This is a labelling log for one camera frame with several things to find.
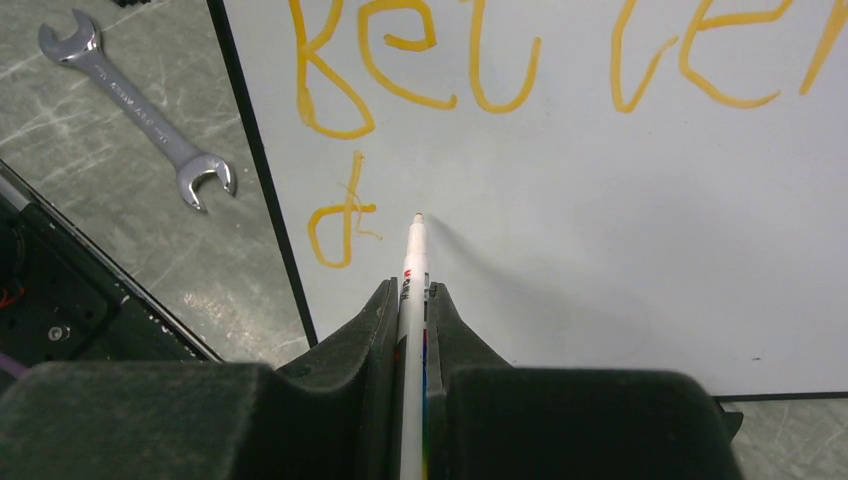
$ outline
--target orange handwriting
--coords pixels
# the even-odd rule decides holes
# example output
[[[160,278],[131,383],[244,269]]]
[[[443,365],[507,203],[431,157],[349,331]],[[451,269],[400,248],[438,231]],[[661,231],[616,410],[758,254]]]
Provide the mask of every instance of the orange handwriting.
[[[666,40],[663,46],[657,50],[654,58],[651,59],[651,63],[648,64],[648,71],[645,72],[645,76],[642,77],[642,81],[639,82],[639,87],[636,88],[636,93],[633,94],[633,98],[631,98],[629,102],[624,103],[621,94],[622,37],[624,36],[624,29],[627,27],[627,22],[630,20],[630,15],[633,13],[633,8],[636,6],[636,2],[637,0],[627,0],[624,7],[621,9],[621,14],[618,16],[618,21],[615,23],[615,28],[612,31],[612,59],[610,62],[612,103],[615,106],[615,109],[622,113],[630,113],[636,108],[636,105],[639,104],[639,100],[642,99],[642,95],[645,94],[645,90],[648,89],[648,84],[651,83],[651,79],[657,71],[657,66],[660,63],[663,54],[666,50],[671,48],[672,45],[677,43],[677,36],[674,36]]]
[[[539,68],[539,50],[542,48],[542,39],[536,37],[533,39],[533,48],[530,51],[530,64],[527,67],[527,75],[524,78],[524,85],[518,95],[509,103],[495,105],[489,102],[486,94],[483,92],[483,85],[480,82],[480,37],[483,34],[483,14],[486,11],[486,0],[472,0],[474,5],[471,13],[471,39],[470,39],[470,61],[468,63],[468,76],[471,78],[471,90],[474,92],[474,98],[480,108],[489,113],[509,113],[520,107],[530,96],[530,91],[533,89],[533,84],[536,81],[536,71]]]
[[[449,100],[436,100],[435,98],[425,97],[411,92],[392,82],[374,63],[374,57],[371,55],[371,46],[368,44],[369,18],[376,13],[387,10],[407,8],[415,10],[421,16],[421,21],[424,23],[424,38],[421,40],[406,40],[389,34],[384,37],[386,45],[409,52],[423,52],[436,46],[436,28],[433,25],[433,14],[430,12],[430,7],[423,0],[373,0],[359,7],[359,51],[362,54],[362,62],[365,64],[365,69],[368,70],[368,73],[383,88],[399,97],[432,108],[441,110],[453,109],[456,107],[456,95],[451,95]]]
[[[325,267],[344,268],[350,265],[350,262],[353,259],[353,212],[356,212],[357,214],[355,227],[356,233],[371,235],[373,237],[376,237],[378,240],[382,240],[382,238],[376,233],[369,232],[367,230],[362,230],[360,228],[360,224],[362,222],[362,214],[374,213],[377,211],[377,206],[374,204],[362,205],[362,202],[359,201],[359,196],[356,194],[356,187],[359,184],[359,175],[362,172],[363,163],[365,163],[365,157],[362,155],[362,153],[358,151],[354,152],[353,169],[350,173],[350,180],[348,180],[347,184],[345,202],[342,205],[333,205],[330,207],[319,208],[318,210],[315,210],[315,213],[313,213],[312,217],[309,219],[309,242],[312,244],[312,251],[315,253],[315,258],[318,260],[318,263],[324,265]],[[324,257],[324,252],[321,250],[321,243],[318,241],[318,224],[321,222],[321,219],[323,219],[327,215],[337,214],[343,215],[343,256],[341,261],[331,262],[327,260],[326,257]]]
[[[774,22],[783,16],[786,10],[792,5],[792,1],[793,0],[783,0],[780,6],[774,10],[732,13],[718,17],[704,18],[707,11],[709,11],[712,6],[713,0],[702,0],[698,9],[695,11],[695,16],[692,17],[692,22],[689,24],[689,29],[686,31],[686,35],[683,37],[683,45],[680,48],[680,73],[689,79],[690,82],[697,85],[713,100],[723,105],[735,108],[756,108],[771,102],[780,95],[779,90],[771,95],[754,100],[736,98],[721,92],[689,65],[689,52],[692,50],[692,42],[695,40],[695,36],[698,32],[736,25]]]
[[[336,31],[336,27],[339,25],[343,4],[344,0],[333,0],[324,28],[321,29],[321,33],[316,35],[315,38],[309,40],[306,34],[306,25],[303,21],[303,11],[300,8],[300,0],[289,0],[289,8],[291,9],[292,19],[294,21],[295,36],[297,37],[297,110],[300,113],[300,119],[304,125],[318,133],[339,140],[351,140],[371,133],[375,126],[374,117],[371,115],[362,97],[318,55],[318,50],[330,41],[330,38],[333,37]],[[321,73],[353,101],[364,120],[364,124],[361,127],[343,132],[331,130],[318,123],[318,120],[315,119],[315,104],[312,101],[312,94],[309,92],[309,87],[307,86],[307,67],[309,63],[315,65]]]
[[[827,25],[824,27],[819,45],[816,47],[816,53],[813,55],[813,61],[810,63],[810,69],[807,71],[807,76],[801,83],[801,95],[806,95],[816,81],[816,77],[821,70],[822,65],[830,55],[830,49],[833,48],[833,43],[839,38],[842,32],[842,27],[845,26],[845,21],[848,20],[848,1],[833,0],[833,9],[830,11],[830,17],[827,19]]]

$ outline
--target marker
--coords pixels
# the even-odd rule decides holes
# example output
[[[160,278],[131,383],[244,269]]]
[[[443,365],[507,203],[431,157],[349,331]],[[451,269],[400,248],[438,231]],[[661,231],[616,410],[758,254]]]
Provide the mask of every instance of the marker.
[[[424,464],[424,382],[426,303],[430,275],[427,272],[427,230],[424,216],[415,214],[409,227],[403,284],[398,312],[398,343],[395,352],[394,478],[426,477]]]

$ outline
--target concrete floor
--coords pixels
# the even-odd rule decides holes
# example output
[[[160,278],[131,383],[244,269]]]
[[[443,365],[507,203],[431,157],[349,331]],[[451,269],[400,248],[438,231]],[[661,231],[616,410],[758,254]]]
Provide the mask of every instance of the concrete floor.
[[[39,25],[70,34],[72,7],[165,117],[236,168],[237,198],[210,182],[209,213],[192,211],[120,110],[41,54]],[[225,359],[280,365],[307,349],[203,0],[0,0],[0,158]],[[848,400],[728,407],[746,415],[733,447],[749,480],[848,478]]]

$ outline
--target chrome wrench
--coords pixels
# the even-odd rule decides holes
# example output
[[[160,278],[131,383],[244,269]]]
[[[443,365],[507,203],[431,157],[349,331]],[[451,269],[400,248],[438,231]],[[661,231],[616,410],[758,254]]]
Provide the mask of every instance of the chrome wrench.
[[[65,40],[42,24],[38,30],[38,45],[47,58],[59,65],[74,67],[88,75],[121,107],[133,123],[168,157],[177,172],[177,189],[191,207],[203,212],[206,208],[197,197],[197,188],[204,177],[216,173],[224,190],[235,195],[236,179],[222,158],[200,150],[184,139],[141,93],[118,71],[100,49],[100,32],[92,19],[80,10],[72,10],[77,31]]]

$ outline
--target wrench head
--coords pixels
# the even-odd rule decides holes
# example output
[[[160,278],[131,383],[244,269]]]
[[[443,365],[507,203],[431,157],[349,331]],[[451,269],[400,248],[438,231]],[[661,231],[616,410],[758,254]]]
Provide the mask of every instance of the wrench head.
[[[218,179],[221,180],[224,190],[230,195],[235,196],[235,173],[221,157],[212,155],[211,153],[204,153],[191,159],[177,170],[177,188],[180,191],[180,196],[195,210],[206,211],[206,207],[203,206],[203,202],[197,196],[197,189],[203,183],[203,180],[213,173],[218,175]]]
[[[73,59],[90,50],[100,48],[100,32],[91,17],[84,12],[73,9],[77,21],[77,31],[65,40],[56,37],[56,31],[42,23],[38,29],[38,46],[41,52],[58,64],[67,64]]]

